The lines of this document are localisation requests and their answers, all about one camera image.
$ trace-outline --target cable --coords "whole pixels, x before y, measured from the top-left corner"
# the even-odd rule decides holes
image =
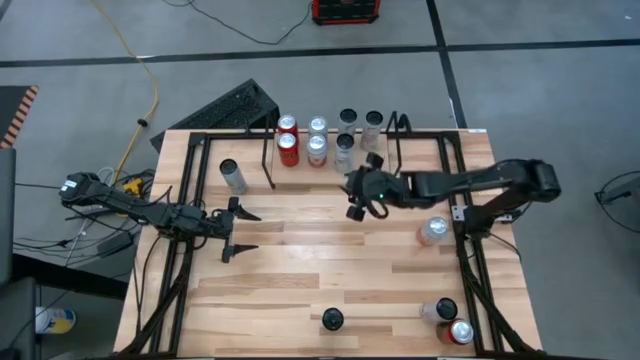
[[[124,275],[129,275],[131,273],[131,271],[127,271],[124,272],[122,274],[118,274],[118,275],[114,275],[109,277],[109,279],[115,279]],[[58,296],[55,300],[53,300],[51,303],[49,303],[49,305],[47,305],[44,309],[42,309],[42,311],[40,311],[39,313],[35,314],[29,321],[27,321],[21,328],[20,330],[18,330],[18,332],[16,333],[16,335],[13,337],[13,340],[11,340],[11,342],[9,343],[9,346],[7,346],[7,349],[11,349],[13,347],[13,344],[16,342],[16,340],[18,340],[18,337],[20,337],[20,334],[22,334],[22,332],[24,331],[24,329],[27,328],[27,326],[29,326],[29,324],[33,323],[36,318],[38,317],[38,315],[42,314],[43,312],[49,310],[50,307],[52,307],[53,305],[55,305],[58,301],[60,301],[63,297],[65,297],[67,294],[69,294],[70,292],[73,292],[73,290],[66,290],[65,292],[63,292],[62,294],[60,294],[60,296]]]
[[[302,25],[307,18],[309,17],[309,14],[311,13],[311,2],[309,3],[309,5],[307,6],[307,12],[304,15],[304,17],[302,18],[302,20],[300,20],[300,22],[298,22],[297,24],[293,25],[284,35],[282,35],[277,41],[264,41],[264,40],[258,40],[254,37],[252,37],[251,35],[248,35],[247,33],[243,32],[242,30],[236,29],[235,27],[225,23],[224,21],[220,20],[219,18],[205,12],[204,10],[198,8],[195,4],[195,0],[189,0],[189,2],[184,3],[184,4],[172,4],[169,3],[166,0],[162,0],[165,4],[169,5],[169,6],[173,6],[173,7],[186,7],[186,6],[191,6],[195,11],[199,12],[200,14],[208,17],[211,20],[216,21],[218,24],[224,26],[225,28],[235,32],[236,34],[241,35],[242,37],[249,39],[251,41],[253,41],[256,44],[261,44],[261,45],[280,45],[280,43],[282,41],[284,41],[289,35],[291,35],[291,33],[293,32],[293,30],[297,29],[300,25]]]
[[[632,233],[636,233],[636,234],[640,234],[640,229],[634,229],[634,228],[632,228],[632,227],[629,227],[629,226],[627,226],[627,225],[623,224],[621,221],[619,221],[619,220],[615,219],[615,218],[613,217],[613,215],[611,215],[611,213],[609,213],[609,210],[607,210],[607,208],[606,208],[606,207],[604,206],[604,204],[600,201],[600,198],[599,198],[599,197],[597,197],[597,195],[598,195],[598,194],[603,194],[603,193],[605,193],[605,191],[606,191],[607,187],[608,187],[609,185],[611,185],[611,183],[613,183],[614,181],[616,181],[616,180],[618,180],[618,179],[620,179],[620,178],[622,178],[622,177],[629,176],[629,175],[633,175],[633,174],[638,174],[638,173],[640,173],[640,170],[634,170],[634,171],[629,171],[629,172],[626,172],[626,173],[620,174],[620,175],[618,175],[618,176],[614,177],[613,179],[611,179],[611,180],[607,181],[607,182],[602,186],[602,189],[600,189],[600,191],[599,191],[598,193],[596,193],[596,199],[598,200],[598,205],[600,205],[600,208],[602,209],[602,211],[604,211],[604,214],[605,214],[605,215],[607,215],[607,217],[609,218],[609,220],[611,220],[611,221],[613,221],[614,223],[618,224],[621,228],[623,228],[623,229],[625,229],[625,230],[628,230],[628,231],[631,231]]]
[[[144,61],[142,61],[142,59],[140,59],[138,56],[136,56],[133,53],[133,51],[131,51],[131,49],[129,48],[129,45],[127,45],[127,42],[125,41],[124,37],[120,33],[120,30],[118,30],[118,28],[113,23],[109,15],[107,15],[107,13],[102,9],[102,7],[100,7],[100,5],[96,2],[96,0],[91,0],[91,3],[96,9],[98,9],[100,14],[102,14],[102,16],[105,18],[105,20],[107,20],[107,22],[111,24],[113,31],[118,36],[118,39],[120,39],[122,46],[124,46],[124,49],[127,51],[129,56],[134,58],[137,62],[139,62],[142,65],[142,67],[144,67],[144,70],[147,72],[147,75],[149,75],[149,78],[151,79],[151,84],[153,85],[153,104],[151,105],[151,109],[149,109],[147,114],[144,116],[144,119],[142,119],[143,121],[138,121],[138,126],[136,127],[136,131],[133,133],[133,136],[129,141],[129,146],[127,146],[127,150],[122,156],[122,159],[120,160],[120,163],[118,164],[118,167],[116,168],[115,174],[113,176],[113,181],[115,183],[115,181],[118,180],[118,176],[120,175],[120,172],[122,171],[122,168],[124,167],[125,162],[129,158],[129,154],[131,154],[131,149],[133,148],[133,144],[136,142],[138,136],[140,135],[140,130],[143,127],[147,126],[146,122],[151,118],[153,113],[156,111],[156,108],[158,107],[158,80],[153,75],[151,70],[149,70],[149,67],[147,66],[147,64],[145,64]]]
[[[151,253],[153,252],[153,249],[156,247],[156,244],[158,244],[159,240],[160,240],[160,236],[156,238],[156,240],[151,245],[151,248],[149,248],[147,257],[144,259],[144,265],[142,266],[142,282],[141,282],[142,287],[140,288],[140,302],[138,303],[138,319],[136,320],[137,333],[140,332],[141,321],[142,321],[142,301],[144,300],[144,283],[147,276],[147,265],[149,265],[149,258],[151,257]],[[136,283],[136,298],[137,297],[138,297],[138,284]]]
[[[520,262],[522,262],[522,256],[520,256],[520,251],[518,250],[518,248],[516,248],[515,246],[513,246],[513,244],[511,244],[507,240],[501,238],[500,236],[498,236],[498,235],[496,235],[494,233],[489,233],[489,235],[494,237],[495,239],[500,240],[502,243],[504,243],[505,245],[510,247],[516,253],[516,255],[518,255],[518,258],[520,259]]]
[[[15,183],[15,184],[16,184],[16,186],[60,190],[60,186],[40,185],[40,184],[26,184],[26,183]]]

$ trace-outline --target black cable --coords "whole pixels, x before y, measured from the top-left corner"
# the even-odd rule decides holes
[[[147,278],[147,265],[149,265],[149,258],[151,258],[151,253],[153,252],[153,249],[156,247],[156,244],[158,244],[158,241],[160,240],[160,236],[158,236],[156,238],[156,240],[153,242],[153,244],[151,245],[151,248],[149,248],[149,252],[147,253],[147,257],[144,259],[144,265],[142,266],[142,281],[141,281],[141,289],[140,289],[140,306],[138,306],[138,319],[136,320],[136,328],[140,329],[141,327],[141,321],[142,321],[142,301],[144,300],[144,283],[146,281]],[[136,295],[138,293],[138,286],[136,285]]]
[[[60,186],[40,185],[40,184],[26,184],[26,183],[15,183],[15,184],[16,184],[16,186],[36,187],[36,188],[43,188],[43,189],[60,190]]]
[[[124,275],[128,275],[130,274],[131,271],[127,271],[124,272],[122,274],[118,274],[118,275],[114,275],[109,277],[109,279],[115,279],[117,277],[121,277]],[[27,328],[27,326],[29,326],[29,324],[33,323],[36,318],[38,317],[38,315],[42,314],[43,312],[49,310],[50,307],[52,307],[53,305],[55,305],[58,301],[60,301],[60,299],[62,299],[64,296],[66,296],[68,293],[73,292],[73,290],[67,290],[65,292],[63,292],[62,294],[60,294],[60,296],[58,296],[55,300],[53,300],[51,303],[49,303],[49,305],[47,305],[42,311],[40,311],[39,313],[35,314],[29,321],[27,321],[21,328],[20,330],[18,330],[18,332],[16,333],[16,335],[13,337],[13,340],[11,340],[11,342],[9,343],[9,346],[7,346],[7,349],[11,349],[13,347],[13,344],[16,342],[16,340],[18,340],[18,337],[20,336],[20,334],[22,334],[22,332],[24,331],[24,329]]]
[[[311,4],[312,4],[311,2],[309,3],[309,6],[307,6],[307,12],[306,12],[306,14],[304,15],[304,17],[302,18],[302,20],[300,20],[300,22],[298,22],[297,24],[295,24],[294,26],[292,26],[292,27],[289,29],[289,31],[287,31],[284,35],[282,35],[282,36],[281,36],[277,41],[273,41],[273,42],[272,42],[272,41],[263,41],[263,40],[258,40],[258,39],[256,39],[256,38],[252,37],[251,35],[248,35],[248,34],[246,34],[245,32],[243,32],[243,31],[241,31],[241,30],[238,30],[238,29],[234,28],[233,26],[231,26],[231,25],[229,25],[229,24],[225,23],[224,21],[220,20],[219,18],[217,18],[217,17],[215,17],[215,16],[213,16],[213,15],[211,15],[211,14],[209,14],[209,13],[205,12],[204,10],[201,10],[200,8],[198,8],[198,7],[196,6],[196,4],[195,4],[195,0],[190,0],[188,3],[178,4],[178,5],[176,5],[176,4],[171,4],[171,3],[169,3],[169,2],[167,2],[167,1],[165,1],[165,0],[162,0],[162,1],[164,1],[164,3],[165,3],[165,4],[170,5],[170,6],[173,6],[173,7],[185,7],[185,6],[190,5],[190,6],[191,6],[195,11],[199,12],[200,14],[202,14],[202,15],[204,15],[204,16],[206,16],[206,17],[208,17],[208,18],[209,18],[209,19],[211,19],[211,20],[216,21],[216,22],[217,22],[217,23],[219,23],[220,25],[222,25],[222,26],[226,27],[227,29],[229,29],[229,30],[231,30],[231,31],[233,31],[233,32],[235,32],[235,33],[237,33],[237,34],[239,34],[239,35],[241,35],[241,36],[243,36],[243,37],[245,37],[245,38],[247,38],[247,39],[249,39],[249,40],[253,41],[254,43],[256,43],[256,44],[261,44],[261,45],[279,45],[282,41],[284,41],[284,39],[286,39],[286,38],[287,38],[287,37],[288,37],[288,36],[293,32],[293,30],[295,30],[296,28],[298,28],[300,25],[302,25],[302,24],[307,20],[307,18],[309,17],[309,14],[311,13]]]
[[[516,255],[518,255],[518,258],[520,259],[520,262],[522,262],[522,256],[520,256],[520,251],[518,250],[518,248],[516,248],[515,246],[513,246],[513,244],[511,244],[507,240],[501,238],[500,236],[498,236],[498,235],[496,235],[494,233],[489,233],[489,235],[491,235],[492,237],[500,240],[502,243],[504,243],[505,245],[510,247],[516,253]]]
[[[638,173],[640,173],[640,170],[634,170],[634,171],[629,171],[629,172],[626,172],[626,173],[623,173],[623,174],[620,174],[620,175],[618,175],[618,176],[614,177],[613,179],[611,179],[611,180],[607,181],[607,182],[602,186],[602,189],[600,189],[599,194],[603,194],[603,193],[605,193],[605,191],[606,191],[607,187],[608,187],[609,185],[611,185],[611,183],[613,183],[614,181],[616,181],[616,180],[618,180],[618,179],[620,179],[620,178],[622,178],[622,177],[629,176],[629,175],[633,175],[633,174],[638,174]],[[604,206],[604,204],[600,201],[600,198],[598,198],[598,197],[596,197],[596,198],[598,199],[598,205],[600,205],[600,208],[602,209],[602,211],[604,211],[604,214],[605,214],[605,215],[607,215],[607,217],[609,218],[609,220],[611,220],[611,221],[613,221],[614,223],[618,224],[621,228],[623,228],[623,229],[625,229],[625,230],[631,231],[632,233],[640,234],[640,229],[634,229],[634,228],[632,228],[632,227],[629,227],[629,226],[627,226],[627,225],[623,224],[621,221],[619,221],[619,220],[615,219],[615,218],[613,217],[613,215],[611,215],[611,213],[609,213],[609,210],[607,210],[607,208]]]

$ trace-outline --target white can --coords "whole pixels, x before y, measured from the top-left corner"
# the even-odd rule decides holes
[[[220,163],[220,172],[224,181],[231,188],[233,195],[244,195],[247,192],[247,182],[244,180],[244,176],[240,172],[238,163],[233,159],[224,159]]]
[[[338,134],[349,134],[353,136],[356,133],[356,120],[358,120],[358,114],[353,109],[340,111],[340,116],[338,117]]]
[[[309,139],[313,135],[322,135],[325,139],[328,139],[328,132],[327,120],[322,116],[316,116],[309,121]]]
[[[327,163],[329,145],[322,135],[313,135],[307,141],[307,159],[312,167],[322,167]]]
[[[360,147],[364,151],[374,151],[378,147],[378,135],[382,127],[382,114],[377,111],[369,111],[366,122],[362,128]]]
[[[340,134],[336,140],[336,157],[334,165],[336,171],[346,174],[353,170],[353,136],[350,134]]]
[[[420,317],[436,323],[455,320],[458,316],[458,306],[449,298],[426,303],[420,307]]]
[[[76,313],[71,310],[36,307],[36,334],[64,334],[76,324]]]

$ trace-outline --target red soda can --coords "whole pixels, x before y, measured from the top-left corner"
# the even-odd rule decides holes
[[[282,115],[280,119],[278,119],[278,133],[292,134],[296,137],[296,140],[298,140],[298,122],[291,115]]]
[[[280,134],[278,137],[278,151],[282,165],[293,167],[298,165],[300,155],[298,154],[298,139],[293,134]]]

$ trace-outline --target black puck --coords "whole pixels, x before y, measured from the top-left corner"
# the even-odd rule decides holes
[[[322,315],[322,325],[329,331],[337,331],[344,324],[344,316],[340,310],[329,308]]]

